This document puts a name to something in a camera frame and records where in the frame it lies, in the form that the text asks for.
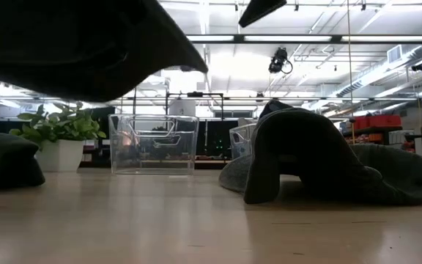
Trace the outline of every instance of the clear plastic bin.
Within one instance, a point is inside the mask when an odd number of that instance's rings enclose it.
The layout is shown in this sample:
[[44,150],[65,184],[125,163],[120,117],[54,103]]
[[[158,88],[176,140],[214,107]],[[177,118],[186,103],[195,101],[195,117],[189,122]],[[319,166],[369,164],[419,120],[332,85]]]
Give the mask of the clear plastic bin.
[[198,117],[111,114],[114,174],[192,175]]
[[256,123],[229,129],[232,159],[252,153],[251,137],[255,127]]

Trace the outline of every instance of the green plant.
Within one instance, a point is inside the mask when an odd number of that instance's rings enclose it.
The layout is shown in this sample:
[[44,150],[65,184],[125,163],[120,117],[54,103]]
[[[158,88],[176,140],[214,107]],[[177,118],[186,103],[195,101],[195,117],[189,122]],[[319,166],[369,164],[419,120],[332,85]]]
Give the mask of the green plant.
[[19,114],[20,120],[30,120],[30,123],[22,125],[22,130],[12,129],[10,133],[38,144],[40,149],[45,140],[50,142],[60,139],[82,141],[106,137],[106,134],[99,130],[99,123],[92,120],[92,111],[81,110],[81,102],[77,102],[76,107],[60,103],[54,103],[54,105],[62,112],[48,114],[43,105],[40,105],[35,114]]

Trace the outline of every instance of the red bin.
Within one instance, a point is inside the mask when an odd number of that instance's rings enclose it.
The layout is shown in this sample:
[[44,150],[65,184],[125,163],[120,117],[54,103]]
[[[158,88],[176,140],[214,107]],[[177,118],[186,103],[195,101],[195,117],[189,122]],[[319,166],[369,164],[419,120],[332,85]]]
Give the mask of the red bin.
[[385,114],[368,117],[369,127],[371,128],[385,128],[401,126],[401,118],[397,114]]
[[364,129],[369,127],[368,117],[355,117],[355,130]]

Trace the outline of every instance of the white pot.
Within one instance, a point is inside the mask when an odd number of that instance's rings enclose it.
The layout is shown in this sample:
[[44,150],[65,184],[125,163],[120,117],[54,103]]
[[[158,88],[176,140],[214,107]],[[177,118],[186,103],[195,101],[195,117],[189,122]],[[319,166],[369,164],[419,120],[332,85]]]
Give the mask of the white pot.
[[76,172],[82,160],[84,141],[43,142],[37,161],[43,172]]

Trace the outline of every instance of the table surface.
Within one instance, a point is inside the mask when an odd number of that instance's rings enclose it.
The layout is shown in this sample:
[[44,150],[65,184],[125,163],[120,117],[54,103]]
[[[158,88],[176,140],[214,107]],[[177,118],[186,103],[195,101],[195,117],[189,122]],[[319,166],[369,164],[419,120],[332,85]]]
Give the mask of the table surface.
[[422,206],[324,202],[290,176],[246,205],[218,173],[81,169],[2,191],[0,264],[422,263]]

